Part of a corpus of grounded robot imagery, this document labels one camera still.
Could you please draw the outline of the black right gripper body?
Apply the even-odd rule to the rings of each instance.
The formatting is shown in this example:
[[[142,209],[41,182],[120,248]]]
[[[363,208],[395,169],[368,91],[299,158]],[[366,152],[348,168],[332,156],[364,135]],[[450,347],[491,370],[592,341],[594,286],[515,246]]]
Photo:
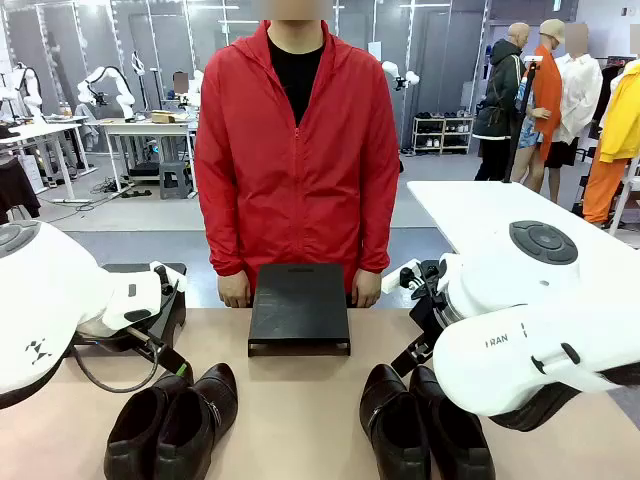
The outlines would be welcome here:
[[[419,269],[422,284],[412,294],[416,304],[409,316],[422,330],[419,342],[433,348],[441,333],[451,323],[447,317],[448,303],[445,295],[438,292],[438,282],[446,268],[442,262],[425,260],[419,264]]]

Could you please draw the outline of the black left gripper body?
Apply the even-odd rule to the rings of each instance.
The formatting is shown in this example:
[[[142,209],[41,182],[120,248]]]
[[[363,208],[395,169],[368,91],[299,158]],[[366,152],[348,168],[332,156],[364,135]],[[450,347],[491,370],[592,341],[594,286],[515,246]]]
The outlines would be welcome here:
[[[148,326],[144,323],[134,324],[132,329],[137,331],[139,336],[132,334],[129,331],[129,327],[117,331],[110,337],[97,337],[76,332],[73,336],[73,346],[76,348],[97,347],[98,349],[111,353],[123,353],[137,350],[149,352]]]

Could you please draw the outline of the textured black buckle shoe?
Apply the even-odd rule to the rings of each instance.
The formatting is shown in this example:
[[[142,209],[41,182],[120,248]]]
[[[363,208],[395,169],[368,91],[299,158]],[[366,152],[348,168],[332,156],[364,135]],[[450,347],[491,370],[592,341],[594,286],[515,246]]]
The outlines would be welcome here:
[[[480,420],[444,394],[435,373],[424,365],[416,367],[409,391],[417,400],[441,480],[496,480]]]
[[[364,385],[359,420],[380,480],[430,480],[431,455],[416,398],[391,366],[376,365]]]

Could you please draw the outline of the person's left forearm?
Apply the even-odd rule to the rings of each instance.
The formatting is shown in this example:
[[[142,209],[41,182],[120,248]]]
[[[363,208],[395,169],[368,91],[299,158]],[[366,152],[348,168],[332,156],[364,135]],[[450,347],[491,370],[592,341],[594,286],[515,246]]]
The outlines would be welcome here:
[[[361,184],[358,267],[374,274],[389,266],[388,244],[399,167],[367,175]]]

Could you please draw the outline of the person's right forearm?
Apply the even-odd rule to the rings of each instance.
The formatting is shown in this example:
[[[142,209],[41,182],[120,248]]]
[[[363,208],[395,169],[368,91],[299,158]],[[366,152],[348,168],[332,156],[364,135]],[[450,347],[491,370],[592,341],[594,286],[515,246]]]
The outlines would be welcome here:
[[[236,189],[228,178],[204,168],[196,171],[196,177],[210,262],[219,276],[235,275],[244,269],[238,246]]]

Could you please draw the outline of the person in red jacket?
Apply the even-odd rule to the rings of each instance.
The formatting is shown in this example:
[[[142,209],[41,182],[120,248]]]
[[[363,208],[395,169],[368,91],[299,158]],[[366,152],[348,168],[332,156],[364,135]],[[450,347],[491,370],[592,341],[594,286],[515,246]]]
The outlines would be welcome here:
[[[265,20],[209,61],[195,176],[204,168],[236,189],[251,300],[265,265],[331,263],[352,305],[361,184],[393,163],[400,173],[382,65],[323,20]]]

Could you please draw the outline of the person in white shirt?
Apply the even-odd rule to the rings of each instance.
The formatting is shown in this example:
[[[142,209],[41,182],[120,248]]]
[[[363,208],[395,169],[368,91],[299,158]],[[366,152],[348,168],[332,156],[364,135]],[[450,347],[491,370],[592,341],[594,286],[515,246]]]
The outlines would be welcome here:
[[[578,139],[593,119],[603,84],[599,63],[588,53],[588,35],[586,24],[567,24],[565,54],[556,59],[562,80],[561,120],[546,161],[554,174],[563,165],[573,164]]]

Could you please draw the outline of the person's left hand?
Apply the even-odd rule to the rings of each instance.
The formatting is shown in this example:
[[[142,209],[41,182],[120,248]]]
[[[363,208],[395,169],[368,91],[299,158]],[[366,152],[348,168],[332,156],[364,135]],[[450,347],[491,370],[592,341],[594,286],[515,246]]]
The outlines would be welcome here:
[[[352,282],[351,299],[355,308],[370,308],[377,303],[381,295],[382,277],[359,269]]]

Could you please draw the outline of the person's right hand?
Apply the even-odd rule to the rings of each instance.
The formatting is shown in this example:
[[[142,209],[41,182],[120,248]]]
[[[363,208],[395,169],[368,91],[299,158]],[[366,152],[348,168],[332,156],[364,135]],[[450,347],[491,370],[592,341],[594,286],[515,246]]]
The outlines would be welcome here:
[[[244,271],[218,277],[220,300],[230,308],[247,308],[251,301],[251,288]]]

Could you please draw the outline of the smooth black leather shoe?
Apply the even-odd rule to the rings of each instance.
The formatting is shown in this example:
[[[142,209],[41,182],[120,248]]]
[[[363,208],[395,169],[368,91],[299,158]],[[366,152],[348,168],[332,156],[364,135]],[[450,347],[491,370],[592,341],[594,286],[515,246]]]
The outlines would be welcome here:
[[[205,480],[212,452],[235,422],[238,406],[236,379],[226,363],[180,392],[159,431],[153,480]]]
[[[189,382],[166,372],[129,398],[109,434],[104,456],[107,480],[153,480],[157,439],[168,409]]]

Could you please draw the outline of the white shoe rack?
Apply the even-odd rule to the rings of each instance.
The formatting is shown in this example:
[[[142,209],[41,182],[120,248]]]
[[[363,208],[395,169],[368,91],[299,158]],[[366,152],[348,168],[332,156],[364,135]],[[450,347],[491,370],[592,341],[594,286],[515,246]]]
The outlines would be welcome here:
[[[418,113],[413,119],[414,154],[463,153],[469,151],[474,118],[462,113]]]

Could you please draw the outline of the grey plastic stool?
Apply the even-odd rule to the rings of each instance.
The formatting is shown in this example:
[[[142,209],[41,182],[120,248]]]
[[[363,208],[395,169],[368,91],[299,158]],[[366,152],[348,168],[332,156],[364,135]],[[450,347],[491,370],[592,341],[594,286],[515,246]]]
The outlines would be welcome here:
[[[193,184],[185,162],[164,162],[159,165],[160,198],[187,199]]]

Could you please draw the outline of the dark cloth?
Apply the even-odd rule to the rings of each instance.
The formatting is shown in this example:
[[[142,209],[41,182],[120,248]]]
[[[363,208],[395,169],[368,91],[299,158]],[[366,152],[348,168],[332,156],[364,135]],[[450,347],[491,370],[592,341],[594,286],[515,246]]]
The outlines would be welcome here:
[[[0,225],[9,222],[8,212],[23,206],[31,218],[40,216],[41,205],[19,160],[0,164]]]

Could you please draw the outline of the black tripod pole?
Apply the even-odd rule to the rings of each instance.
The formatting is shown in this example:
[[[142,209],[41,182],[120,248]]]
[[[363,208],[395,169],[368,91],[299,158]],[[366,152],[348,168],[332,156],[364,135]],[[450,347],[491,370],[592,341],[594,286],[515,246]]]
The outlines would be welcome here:
[[[525,89],[524,89],[522,98],[520,100],[516,100],[515,124],[513,125],[513,128],[512,128],[509,157],[508,157],[508,162],[505,169],[505,175],[502,180],[502,182],[505,184],[511,182],[511,174],[512,174],[512,170],[515,162],[516,152],[518,149],[519,138],[522,130],[522,124],[527,114],[527,106],[529,103],[529,97],[531,94],[533,82],[535,80],[537,71],[540,69],[540,65],[543,61],[543,57],[536,56],[536,55],[526,56],[524,58],[524,61],[528,62],[529,66],[527,69],[526,84],[525,84]]]

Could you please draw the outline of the white desk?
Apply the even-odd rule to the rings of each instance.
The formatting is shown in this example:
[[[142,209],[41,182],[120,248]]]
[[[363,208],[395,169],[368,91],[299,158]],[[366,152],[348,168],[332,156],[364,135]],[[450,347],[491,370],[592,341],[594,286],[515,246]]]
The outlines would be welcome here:
[[[150,119],[146,119],[144,121],[136,121],[136,122],[126,122],[121,118],[110,118],[110,119],[101,119],[96,120],[95,122],[87,122],[86,126],[92,126],[96,128],[101,128],[105,135],[106,144],[108,147],[108,153],[110,157],[111,167],[113,170],[113,177],[116,185],[116,191],[111,194],[110,198],[114,199],[121,196],[123,193],[131,190],[133,188],[133,184],[128,182],[130,180],[130,175],[128,173],[128,162],[126,159],[126,155],[123,154],[119,148],[119,158],[122,164],[122,172],[126,176],[126,181],[128,182],[125,187],[121,184],[121,175],[119,174],[116,162],[115,155],[112,148],[111,138],[119,138],[119,137],[153,137],[156,139],[156,143],[159,148],[159,157],[160,163],[164,162],[164,150],[162,145],[162,139],[168,137],[175,138],[183,138],[186,142],[186,148],[188,153],[188,161],[189,161],[189,169],[191,172],[192,179],[192,190],[187,195],[187,199],[194,198],[198,195],[199,190],[196,185],[195,180],[195,167],[194,167],[194,148],[192,145],[192,133],[193,130],[190,128],[190,125],[186,121],[180,121],[175,123],[153,123]]]
[[[43,188],[38,193],[57,187],[57,177],[53,171],[50,153],[54,154],[55,164],[58,166],[58,174],[62,176],[63,185],[66,188],[66,196],[53,199],[54,204],[87,205],[89,199],[83,199],[75,195],[73,179],[69,173],[69,160],[75,170],[75,179],[86,176],[96,171],[91,167],[87,158],[84,145],[80,136],[80,125],[77,123],[37,123],[17,126],[9,129],[11,136],[0,139],[0,149],[17,152],[20,156],[26,153],[29,147],[35,147],[37,157],[44,168],[42,177]]]

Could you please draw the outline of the mannequin in yellow hoodie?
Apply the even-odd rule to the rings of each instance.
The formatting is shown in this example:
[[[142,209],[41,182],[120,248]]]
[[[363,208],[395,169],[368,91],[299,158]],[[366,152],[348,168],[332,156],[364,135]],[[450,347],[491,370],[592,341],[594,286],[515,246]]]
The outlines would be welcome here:
[[[612,81],[601,126],[583,202],[584,220],[598,227],[607,222],[627,164],[640,153],[640,59]]]

